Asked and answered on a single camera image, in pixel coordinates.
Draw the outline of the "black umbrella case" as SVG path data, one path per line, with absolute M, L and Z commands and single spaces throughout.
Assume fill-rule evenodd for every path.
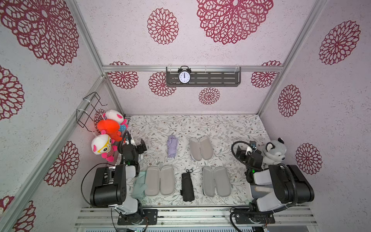
M 203 194 L 214 197 L 217 193 L 220 197 L 231 195 L 231 184 L 227 169 L 224 166 L 212 168 L 203 167 Z

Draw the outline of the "black umbrella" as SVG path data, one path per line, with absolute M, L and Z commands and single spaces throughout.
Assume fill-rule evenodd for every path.
M 186 172 L 181 175 L 182 188 L 180 190 L 180 195 L 183 197 L 184 202 L 192 202 L 195 200 L 191 173 L 193 173 L 192 169 L 186 169 Z

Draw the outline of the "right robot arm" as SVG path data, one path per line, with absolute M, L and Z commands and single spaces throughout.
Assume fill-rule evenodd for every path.
M 262 150 L 258 150 L 254 141 L 237 141 L 231 145 L 231 152 L 246 167 L 249 190 L 253 187 L 269 190 L 259 198 L 252 198 L 247 208 L 230 209 L 233 227 L 237 224 L 274 224 L 274 213 L 314 200 L 314 189 L 299 167 L 283 164 L 287 147 L 282 138 L 269 141 Z

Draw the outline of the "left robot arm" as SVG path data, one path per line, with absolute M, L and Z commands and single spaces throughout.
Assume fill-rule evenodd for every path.
M 136 145 L 129 131 L 125 131 L 122 140 L 115 141 L 107 133 L 96 136 L 91 142 L 91 150 L 107 162 L 103 167 L 95 165 L 96 170 L 89 200 L 82 193 L 83 199 L 92 207 L 108 207 L 119 214 L 118 223 L 124 225 L 145 224 L 149 219 L 145 215 L 139 200 L 127 192 L 127 182 L 140 174 L 141 154 L 147 151 L 144 140 Z

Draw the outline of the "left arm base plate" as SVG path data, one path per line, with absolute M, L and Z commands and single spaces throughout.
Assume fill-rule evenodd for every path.
M 157 209 L 140 209 L 138 212 L 124 215 L 120 213 L 117 224 L 118 225 L 156 225 L 157 224 Z

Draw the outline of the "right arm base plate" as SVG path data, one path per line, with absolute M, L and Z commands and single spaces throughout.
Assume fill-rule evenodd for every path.
M 275 224 L 275 218 L 271 211 L 254 212 L 246 209 L 238 209 L 232 212 L 237 224 Z

